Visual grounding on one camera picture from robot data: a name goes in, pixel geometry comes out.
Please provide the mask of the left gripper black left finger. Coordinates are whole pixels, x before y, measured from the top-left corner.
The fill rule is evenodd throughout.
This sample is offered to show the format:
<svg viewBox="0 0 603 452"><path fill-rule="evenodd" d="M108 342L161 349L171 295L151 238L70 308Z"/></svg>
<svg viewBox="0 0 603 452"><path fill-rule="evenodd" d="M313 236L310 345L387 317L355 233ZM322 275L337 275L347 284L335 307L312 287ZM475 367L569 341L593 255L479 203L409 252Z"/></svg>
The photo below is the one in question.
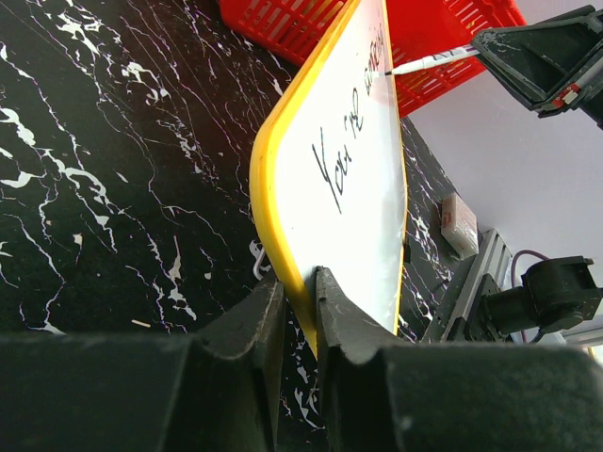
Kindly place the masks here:
<svg viewBox="0 0 603 452"><path fill-rule="evenodd" d="M272 451L285 294L266 276L190 334L5 334L5 451Z"/></svg>

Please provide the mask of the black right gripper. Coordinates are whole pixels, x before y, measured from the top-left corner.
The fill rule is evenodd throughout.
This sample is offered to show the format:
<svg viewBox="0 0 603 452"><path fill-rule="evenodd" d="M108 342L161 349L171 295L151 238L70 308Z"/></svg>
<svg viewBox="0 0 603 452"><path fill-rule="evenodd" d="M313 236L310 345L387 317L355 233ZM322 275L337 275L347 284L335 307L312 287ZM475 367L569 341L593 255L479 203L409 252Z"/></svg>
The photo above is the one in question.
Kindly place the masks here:
<svg viewBox="0 0 603 452"><path fill-rule="evenodd" d="M540 119L580 109L602 128L602 11L587 5L534 25L475 35L477 59Z"/></svg>

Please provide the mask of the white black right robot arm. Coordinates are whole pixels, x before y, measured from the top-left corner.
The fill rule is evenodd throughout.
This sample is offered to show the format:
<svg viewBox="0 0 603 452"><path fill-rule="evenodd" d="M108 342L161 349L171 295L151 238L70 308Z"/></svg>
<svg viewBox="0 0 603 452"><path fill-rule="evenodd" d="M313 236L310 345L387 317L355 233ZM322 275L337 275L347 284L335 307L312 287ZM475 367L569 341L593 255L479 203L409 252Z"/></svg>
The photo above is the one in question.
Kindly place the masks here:
<svg viewBox="0 0 603 452"><path fill-rule="evenodd" d="M580 109L602 122L602 13L593 6L534 25L487 29L470 44L481 64L539 118ZM445 340L505 342L513 333L536 329L540 341L592 319L602 290L591 264L583 256L544 258L508 290L484 273L475 295L457 300L468 311L451 318Z"/></svg>

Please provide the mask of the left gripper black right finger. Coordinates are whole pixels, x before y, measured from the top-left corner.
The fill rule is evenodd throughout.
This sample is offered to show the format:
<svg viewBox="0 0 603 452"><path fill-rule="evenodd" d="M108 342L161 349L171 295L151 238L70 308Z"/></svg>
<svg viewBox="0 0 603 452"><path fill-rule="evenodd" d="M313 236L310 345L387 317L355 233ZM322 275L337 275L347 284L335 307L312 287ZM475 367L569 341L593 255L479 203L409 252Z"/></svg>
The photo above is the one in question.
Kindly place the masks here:
<svg viewBox="0 0 603 452"><path fill-rule="evenodd" d="M320 412L333 451L598 451L602 369L563 346L413 344L316 272Z"/></svg>

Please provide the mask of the white board yellow frame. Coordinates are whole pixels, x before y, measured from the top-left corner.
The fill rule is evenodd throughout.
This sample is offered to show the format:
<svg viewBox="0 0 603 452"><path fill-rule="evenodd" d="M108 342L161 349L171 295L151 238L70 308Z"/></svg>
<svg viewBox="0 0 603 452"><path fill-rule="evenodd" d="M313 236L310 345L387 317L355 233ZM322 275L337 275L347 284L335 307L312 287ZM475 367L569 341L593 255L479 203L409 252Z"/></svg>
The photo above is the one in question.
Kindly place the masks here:
<svg viewBox="0 0 603 452"><path fill-rule="evenodd" d="M408 195L392 66L385 2L349 1L253 144L253 220L310 347L319 267L398 329Z"/></svg>

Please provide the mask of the white marker black cap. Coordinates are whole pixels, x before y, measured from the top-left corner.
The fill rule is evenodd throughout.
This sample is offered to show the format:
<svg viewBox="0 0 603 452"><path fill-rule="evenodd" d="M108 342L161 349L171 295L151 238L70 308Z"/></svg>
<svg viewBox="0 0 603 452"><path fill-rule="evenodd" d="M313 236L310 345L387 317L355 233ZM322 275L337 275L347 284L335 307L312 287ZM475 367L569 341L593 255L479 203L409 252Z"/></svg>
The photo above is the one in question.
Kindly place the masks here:
<svg viewBox="0 0 603 452"><path fill-rule="evenodd" d="M407 73L415 73L428 70L434 67L449 64L455 61L467 59L478 55L480 51L474 46L468 44L460 47L455 47L447 51L424 56L420 59L412 60L398 65L392 70L386 71L385 75L404 75Z"/></svg>

